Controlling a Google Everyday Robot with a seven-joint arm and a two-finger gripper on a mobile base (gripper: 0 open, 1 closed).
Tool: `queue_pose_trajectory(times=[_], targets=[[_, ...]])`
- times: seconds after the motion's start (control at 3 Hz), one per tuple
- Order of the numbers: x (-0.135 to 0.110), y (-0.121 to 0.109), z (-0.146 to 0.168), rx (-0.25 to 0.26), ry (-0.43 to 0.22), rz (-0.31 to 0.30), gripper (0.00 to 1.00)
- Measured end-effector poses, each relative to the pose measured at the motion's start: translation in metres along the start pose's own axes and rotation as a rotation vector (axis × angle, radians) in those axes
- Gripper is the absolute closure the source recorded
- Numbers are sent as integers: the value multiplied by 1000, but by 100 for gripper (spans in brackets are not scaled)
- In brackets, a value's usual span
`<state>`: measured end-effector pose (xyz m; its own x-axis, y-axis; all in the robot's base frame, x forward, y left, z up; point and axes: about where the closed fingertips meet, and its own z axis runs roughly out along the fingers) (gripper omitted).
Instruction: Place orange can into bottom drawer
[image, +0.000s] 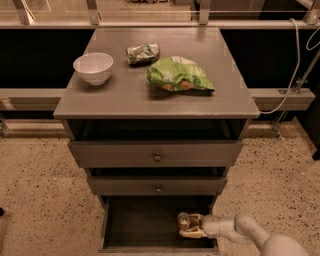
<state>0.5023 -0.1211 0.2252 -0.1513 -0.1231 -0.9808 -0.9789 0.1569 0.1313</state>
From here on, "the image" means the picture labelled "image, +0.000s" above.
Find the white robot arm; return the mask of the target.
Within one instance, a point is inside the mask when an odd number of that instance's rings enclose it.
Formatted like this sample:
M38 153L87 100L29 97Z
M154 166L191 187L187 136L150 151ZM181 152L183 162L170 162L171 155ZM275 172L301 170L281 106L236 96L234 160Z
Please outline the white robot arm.
M310 256L298 241L286 235L269 234L248 213L219 217L181 212L177 216L177 225L179 234L185 238L223 237L240 245L254 243L260 256Z

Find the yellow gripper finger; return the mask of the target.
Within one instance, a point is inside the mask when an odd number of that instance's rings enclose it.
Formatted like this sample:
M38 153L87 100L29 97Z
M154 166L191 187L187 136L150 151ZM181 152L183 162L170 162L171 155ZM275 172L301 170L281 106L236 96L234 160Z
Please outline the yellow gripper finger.
M206 237L205 232L199 227L193 227L190 229L180 229L179 234L182 237L192 238L192 239L200 239L200 238Z
M191 226L197 226L200 225L203 219L203 215L201 214L190 214L188 216L188 222Z

